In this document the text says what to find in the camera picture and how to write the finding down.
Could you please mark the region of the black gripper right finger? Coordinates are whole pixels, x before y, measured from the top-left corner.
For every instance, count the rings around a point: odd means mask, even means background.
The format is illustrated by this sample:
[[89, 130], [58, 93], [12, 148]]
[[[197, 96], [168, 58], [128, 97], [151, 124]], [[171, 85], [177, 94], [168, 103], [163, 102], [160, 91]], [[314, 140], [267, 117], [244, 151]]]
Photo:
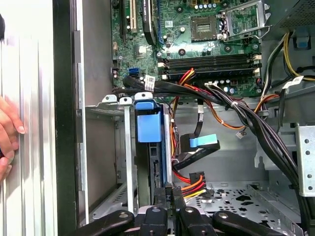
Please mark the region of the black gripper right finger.
[[172, 188], [177, 236], [282, 236], [283, 233], [226, 210], [216, 211], [212, 217], [187, 206], [180, 187]]

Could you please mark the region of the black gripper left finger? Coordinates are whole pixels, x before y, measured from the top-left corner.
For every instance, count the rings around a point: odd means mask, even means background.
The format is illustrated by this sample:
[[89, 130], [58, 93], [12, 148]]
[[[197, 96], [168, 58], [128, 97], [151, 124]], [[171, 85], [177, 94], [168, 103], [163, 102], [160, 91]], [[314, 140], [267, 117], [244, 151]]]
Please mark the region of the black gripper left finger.
[[167, 235], [165, 188], [155, 189], [154, 205], [142, 206], [137, 214], [126, 210], [110, 213], [71, 232], [72, 236], [165, 236]]

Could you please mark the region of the person's hand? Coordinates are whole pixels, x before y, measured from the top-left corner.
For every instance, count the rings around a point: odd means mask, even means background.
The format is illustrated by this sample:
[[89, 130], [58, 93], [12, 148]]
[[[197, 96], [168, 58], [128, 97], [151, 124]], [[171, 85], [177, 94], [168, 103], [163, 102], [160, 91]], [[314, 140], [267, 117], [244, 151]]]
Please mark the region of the person's hand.
[[19, 135], [25, 134], [23, 122], [17, 107], [0, 97], [0, 183], [6, 179], [12, 169], [15, 151], [19, 148]]

